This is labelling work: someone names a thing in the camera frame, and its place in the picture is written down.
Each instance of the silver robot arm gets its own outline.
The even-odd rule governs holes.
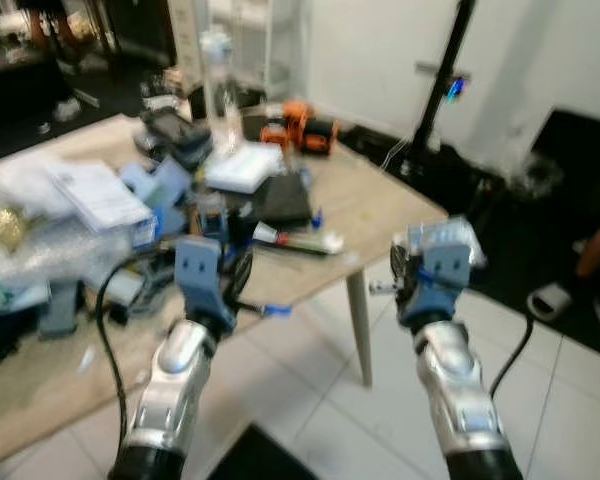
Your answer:
[[[175,324],[154,354],[109,480],[180,480],[216,346],[236,324],[220,291],[220,258],[215,241],[188,237],[176,244],[175,280],[187,320]]]
[[[418,376],[451,480],[521,480],[468,332],[453,321],[456,298],[469,282],[469,256],[462,244],[415,257],[394,246],[398,321],[413,336]]]

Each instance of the orange power tool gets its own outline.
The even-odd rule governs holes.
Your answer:
[[[276,143],[283,150],[290,145],[301,152],[328,155],[338,137],[336,121],[314,118],[313,108],[303,102],[288,101],[283,118],[272,118],[260,132],[260,141]]]

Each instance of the blue light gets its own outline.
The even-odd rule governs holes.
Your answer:
[[[449,93],[447,93],[447,101],[453,102],[460,95],[462,95],[462,92],[464,91],[464,87],[465,87],[466,83],[467,83],[466,80],[462,77],[456,79],[453,82],[453,84],[451,85],[451,88],[449,88]]]

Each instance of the white tile floor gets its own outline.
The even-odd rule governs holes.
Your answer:
[[[382,262],[369,277],[383,277]],[[414,372],[411,341],[389,298],[369,302],[374,387],[360,385],[344,286],[225,342],[202,396],[183,478],[204,479],[255,421],[320,478],[447,478]],[[522,317],[465,293],[469,328],[489,383],[519,340]],[[600,356],[540,325],[504,380],[497,406],[525,478],[600,480]],[[110,405],[0,464],[0,480],[103,480],[117,441]]]

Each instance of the cable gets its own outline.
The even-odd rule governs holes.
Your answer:
[[[398,154],[398,152],[400,150],[402,150],[402,148],[408,143],[409,138],[410,138],[410,135],[404,136],[400,139],[400,141],[398,143],[396,143],[393,147],[391,147],[391,150],[389,150],[389,152],[387,153],[387,156],[384,157],[384,161],[382,162],[382,165],[380,165],[381,170],[387,169],[387,167],[389,166],[389,163],[391,162],[393,157],[395,157]]]
[[[120,448],[122,447],[122,441],[124,440],[125,433],[127,432],[127,395],[124,391],[124,382],[122,381],[120,368],[118,367],[118,362],[116,361],[115,354],[113,353],[113,349],[111,348],[111,344],[109,343],[109,337],[107,336],[107,331],[104,325],[104,296],[107,292],[107,287],[109,286],[111,279],[115,276],[116,273],[118,273],[124,268],[129,267],[130,265],[133,265],[134,263],[140,260],[150,258],[155,255],[155,251],[144,252],[142,254],[129,257],[128,259],[117,264],[113,268],[113,270],[111,270],[111,273],[109,273],[105,281],[100,286],[100,290],[98,290],[98,297],[96,298],[96,325],[98,326],[98,333],[100,334],[100,339],[102,340],[104,351],[107,355],[107,360],[109,361],[111,372],[113,373],[113,378],[116,384],[116,395],[118,396],[118,406],[120,407],[120,432],[118,436],[118,452],[120,452]]]
[[[525,319],[527,321],[527,326],[525,328],[524,335],[520,340],[520,343],[518,343],[518,346],[513,351],[507,362],[503,365],[500,372],[498,372],[498,375],[496,375],[495,380],[491,384],[491,389],[489,390],[489,395],[491,395],[491,398],[495,397],[496,392],[498,391],[498,387],[500,386],[500,382],[502,382],[504,376],[507,374],[511,366],[518,359],[518,357],[524,350],[524,347],[526,347],[527,343],[529,343],[529,339],[531,338],[531,334],[533,333],[533,318],[531,318],[529,314],[526,314]]]

